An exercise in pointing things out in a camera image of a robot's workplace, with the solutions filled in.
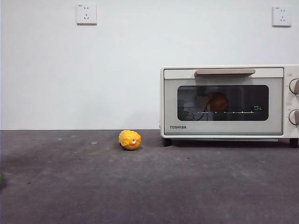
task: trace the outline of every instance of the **toaster oven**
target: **toaster oven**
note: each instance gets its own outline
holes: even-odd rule
[[[171,139],[299,138],[299,65],[163,67],[160,131]]]

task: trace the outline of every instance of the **yellow toy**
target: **yellow toy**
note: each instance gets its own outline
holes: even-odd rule
[[[141,144],[141,136],[137,132],[123,130],[118,136],[118,141],[124,148],[135,150]]]

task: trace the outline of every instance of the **green display light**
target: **green display light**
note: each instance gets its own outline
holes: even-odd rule
[[[262,110],[262,107],[260,107],[260,106],[254,106],[254,107],[253,107],[253,110],[254,110],[254,111],[261,111],[261,110]]]

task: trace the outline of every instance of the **wall outlet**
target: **wall outlet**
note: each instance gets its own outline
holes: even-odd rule
[[[273,7],[272,25],[274,27],[290,27],[292,25],[291,9],[281,6]]]
[[[97,24],[97,5],[78,4],[77,24]]]

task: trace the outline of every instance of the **gray carpet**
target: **gray carpet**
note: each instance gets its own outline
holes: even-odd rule
[[[299,149],[141,130],[2,131],[2,224],[297,224]]]

